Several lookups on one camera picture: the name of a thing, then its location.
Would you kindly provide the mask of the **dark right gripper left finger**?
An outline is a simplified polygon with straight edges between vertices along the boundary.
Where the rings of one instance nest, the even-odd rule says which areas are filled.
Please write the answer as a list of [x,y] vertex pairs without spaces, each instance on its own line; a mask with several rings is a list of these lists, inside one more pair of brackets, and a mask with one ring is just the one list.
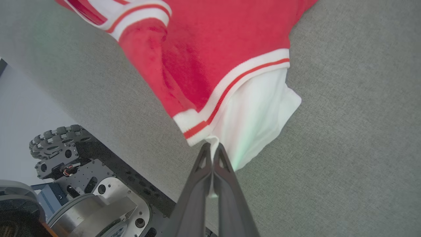
[[205,237],[206,198],[211,188],[211,177],[211,145],[204,144],[163,231],[163,237]]

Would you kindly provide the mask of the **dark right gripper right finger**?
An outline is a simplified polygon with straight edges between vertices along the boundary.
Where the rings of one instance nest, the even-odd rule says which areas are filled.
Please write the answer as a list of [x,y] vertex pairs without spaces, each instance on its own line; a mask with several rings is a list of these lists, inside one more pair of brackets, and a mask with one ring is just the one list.
[[218,237],[260,237],[222,144],[215,150],[212,166],[213,187],[218,196]]

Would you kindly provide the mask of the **red and white garment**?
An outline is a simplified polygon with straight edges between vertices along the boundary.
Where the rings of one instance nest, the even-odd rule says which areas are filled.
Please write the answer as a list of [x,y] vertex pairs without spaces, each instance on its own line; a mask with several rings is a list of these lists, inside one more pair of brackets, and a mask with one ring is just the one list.
[[222,144],[235,171],[301,105],[289,35],[318,0],[55,1],[116,39],[188,144]]

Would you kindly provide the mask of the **grey fabric sofa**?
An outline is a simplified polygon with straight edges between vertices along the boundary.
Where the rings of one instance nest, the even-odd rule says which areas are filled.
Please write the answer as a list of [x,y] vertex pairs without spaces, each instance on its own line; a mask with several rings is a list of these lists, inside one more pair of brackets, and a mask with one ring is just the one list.
[[[319,0],[290,41],[302,104],[236,172],[261,237],[421,237],[421,0]],[[177,201],[200,145],[114,39],[54,1],[0,0],[0,57]]]

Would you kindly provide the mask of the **blue grey electronics box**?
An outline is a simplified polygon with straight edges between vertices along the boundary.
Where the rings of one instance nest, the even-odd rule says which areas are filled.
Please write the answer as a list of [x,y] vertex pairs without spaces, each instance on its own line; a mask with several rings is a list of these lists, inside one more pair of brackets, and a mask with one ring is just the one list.
[[57,183],[44,183],[32,185],[31,188],[36,192],[36,198],[45,212],[45,219],[49,219],[69,200],[65,192]]

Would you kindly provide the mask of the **black omni wheel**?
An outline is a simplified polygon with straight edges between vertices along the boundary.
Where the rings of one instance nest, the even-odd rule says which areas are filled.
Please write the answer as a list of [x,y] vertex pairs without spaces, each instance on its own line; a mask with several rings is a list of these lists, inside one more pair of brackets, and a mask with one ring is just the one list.
[[50,159],[71,144],[96,142],[97,139],[80,125],[62,126],[35,136],[29,144],[30,155],[39,160]]

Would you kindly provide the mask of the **grey round robot waist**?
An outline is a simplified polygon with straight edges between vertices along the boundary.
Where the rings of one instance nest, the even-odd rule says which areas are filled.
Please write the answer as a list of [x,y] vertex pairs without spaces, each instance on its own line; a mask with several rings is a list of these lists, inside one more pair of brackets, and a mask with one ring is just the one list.
[[0,237],[51,237],[44,222],[44,209],[30,186],[0,179]]

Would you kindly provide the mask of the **round metal base plate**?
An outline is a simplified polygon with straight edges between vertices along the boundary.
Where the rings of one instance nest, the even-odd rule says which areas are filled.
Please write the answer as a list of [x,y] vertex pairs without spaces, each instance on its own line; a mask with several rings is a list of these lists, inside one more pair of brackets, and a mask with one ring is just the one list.
[[58,237],[143,237],[149,204],[120,179],[107,177],[90,194],[71,199],[48,220]]

